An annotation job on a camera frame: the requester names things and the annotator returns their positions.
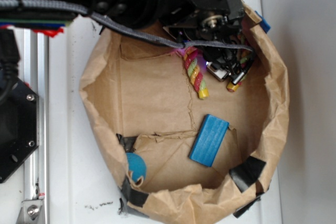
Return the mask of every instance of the white wall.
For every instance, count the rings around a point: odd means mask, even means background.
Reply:
[[[290,77],[283,223],[336,223],[336,0],[261,1]]]

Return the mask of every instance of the metal plate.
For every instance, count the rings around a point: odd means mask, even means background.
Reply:
[[[19,80],[0,106],[0,183],[6,182],[37,146],[37,95]]]

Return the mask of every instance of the brown paper bag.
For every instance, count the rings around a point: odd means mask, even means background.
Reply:
[[[80,83],[97,143],[128,206],[164,223],[215,223],[266,192],[288,129],[287,69],[245,7],[244,34],[257,51],[235,93],[204,72],[210,97],[200,100],[171,48],[105,30]],[[166,36],[157,26],[149,32]],[[188,158],[206,114],[230,123],[213,167]],[[116,134],[139,136],[134,149],[147,165],[137,186]],[[256,183],[241,192],[230,175],[248,157],[266,162]]]

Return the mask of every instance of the blue ball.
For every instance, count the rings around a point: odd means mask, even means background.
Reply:
[[[126,153],[129,171],[132,172],[132,180],[136,183],[143,176],[143,179],[146,178],[146,163],[138,154],[135,153]]]

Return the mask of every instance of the blue block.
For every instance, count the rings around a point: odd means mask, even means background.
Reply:
[[[262,18],[262,21],[259,23],[260,26],[265,31],[265,33],[268,33],[271,30],[271,26],[267,23],[264,17],[262,17],[257,11],[256,11],[256,14],[258,14],[258,16]]]
[[[228,127],[228,122],[206,115],[189,158],[211,167]]]

